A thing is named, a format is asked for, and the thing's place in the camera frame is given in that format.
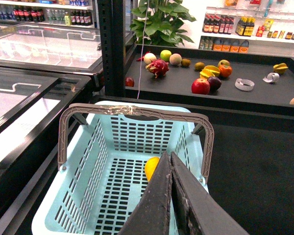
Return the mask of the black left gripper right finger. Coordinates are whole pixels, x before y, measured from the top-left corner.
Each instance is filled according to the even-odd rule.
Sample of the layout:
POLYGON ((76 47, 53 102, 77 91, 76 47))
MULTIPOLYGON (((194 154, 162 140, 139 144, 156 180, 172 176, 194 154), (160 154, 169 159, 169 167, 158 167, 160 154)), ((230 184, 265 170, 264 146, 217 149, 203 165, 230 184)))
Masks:
POLYGON ((172 203, 180 235, 246 235, 180 158, 171 153, 172 203))

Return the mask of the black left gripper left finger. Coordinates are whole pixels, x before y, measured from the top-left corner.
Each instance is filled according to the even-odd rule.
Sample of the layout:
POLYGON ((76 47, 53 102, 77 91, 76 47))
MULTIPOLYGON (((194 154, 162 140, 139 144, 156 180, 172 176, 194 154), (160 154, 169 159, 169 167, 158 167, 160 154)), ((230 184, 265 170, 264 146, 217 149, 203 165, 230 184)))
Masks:
POLYGON ((164 152, 138 205, 120 235, 168 235, 171 219, 171 157, 164 152))

